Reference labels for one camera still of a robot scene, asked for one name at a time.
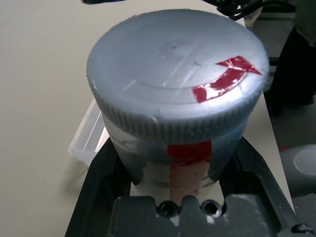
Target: red tape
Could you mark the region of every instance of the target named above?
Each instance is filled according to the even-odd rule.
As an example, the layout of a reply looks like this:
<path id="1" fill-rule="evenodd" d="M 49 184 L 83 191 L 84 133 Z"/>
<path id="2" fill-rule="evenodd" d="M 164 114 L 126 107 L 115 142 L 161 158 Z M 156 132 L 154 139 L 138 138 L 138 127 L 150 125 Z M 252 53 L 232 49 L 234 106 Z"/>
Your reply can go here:
<path id="1" fill-rule="evenodd" d="M 212 143 L 168 145 L 168 154 L 175 158 L 170 166 L 170 199 L 176 204 L 186 195 L 198 194 L 212 156 Z"/>
<path id="2" fill-rule="evenodd" d="M 199 103 L 219 97 L 232 90 L 246 73 L 261 75 L 261 73 L 242 56 L 230 58 L 216 64 L 227 67 L 227 70 L 216 81 L 192 88 L 193 94 Z"/>

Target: screw hole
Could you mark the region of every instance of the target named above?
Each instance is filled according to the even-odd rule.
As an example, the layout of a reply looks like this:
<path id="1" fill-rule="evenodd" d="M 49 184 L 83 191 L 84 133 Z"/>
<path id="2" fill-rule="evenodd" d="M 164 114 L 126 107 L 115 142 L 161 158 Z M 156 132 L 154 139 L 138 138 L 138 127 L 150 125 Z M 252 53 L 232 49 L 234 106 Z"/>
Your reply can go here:
<path id="1" fill-rule="evenodd" d="M 159 205 L 158 213 L 166 218 L 173 217 L 178 214 L 178 206 L 172 201 L 164 201 Z"/>
<path id="2" fill-rule="evenodd" d="M 201 210 L 206 214 L 213 217 L 222 215 L 222 206 L 213 200 L 206 200 L 201 205 Z"/>

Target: red arrow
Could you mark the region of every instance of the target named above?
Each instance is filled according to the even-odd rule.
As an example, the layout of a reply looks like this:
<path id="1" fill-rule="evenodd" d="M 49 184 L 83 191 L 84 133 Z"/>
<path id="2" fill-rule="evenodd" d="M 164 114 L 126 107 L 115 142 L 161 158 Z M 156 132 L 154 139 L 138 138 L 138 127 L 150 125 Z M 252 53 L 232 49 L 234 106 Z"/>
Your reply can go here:
<path id="1" fill-rule="evenodd" d="M 261 73 L 244 57 L 237 56 L 216 63 L 227 67 L 227 70 L 214 82 L 193 87 L 193 94 L 199 103 L 219 97 L 233 89 L 246 73 Z"/>

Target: black device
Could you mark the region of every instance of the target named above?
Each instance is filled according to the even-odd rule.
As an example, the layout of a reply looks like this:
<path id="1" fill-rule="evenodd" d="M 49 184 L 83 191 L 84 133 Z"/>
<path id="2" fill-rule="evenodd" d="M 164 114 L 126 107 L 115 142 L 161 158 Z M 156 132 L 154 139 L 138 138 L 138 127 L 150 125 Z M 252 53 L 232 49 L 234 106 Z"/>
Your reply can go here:
<path id="1" fill-rule="evenodd" d="M 92 161 L 66 237 L 299 237 L 313 230 L 295 214 L 261 155 L 242 138 L 219 179 L 221 206 L 186 196 L 156 206 L 129 197 L 131 178 L 110 139 Z"/>

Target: plastic container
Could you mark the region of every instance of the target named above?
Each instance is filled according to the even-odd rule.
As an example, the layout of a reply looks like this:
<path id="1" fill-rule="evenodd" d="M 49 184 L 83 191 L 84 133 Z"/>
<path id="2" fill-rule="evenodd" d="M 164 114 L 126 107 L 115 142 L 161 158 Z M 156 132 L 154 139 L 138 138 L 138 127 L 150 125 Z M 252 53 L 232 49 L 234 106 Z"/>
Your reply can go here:
<path id="1" fill-rule="evenodd" d="M 68 152 L 89 167 L 108 138 L 102 113 L 93 99 L 68 148 Z"/>
<path id="2" fill-rule="evenodd" d="M 141 195 L 201 199 L 218 179 L 266 84 L 267 54 L 243 26 L 163 10 L 114 26 L 87 76 L 110 138 Z"/>

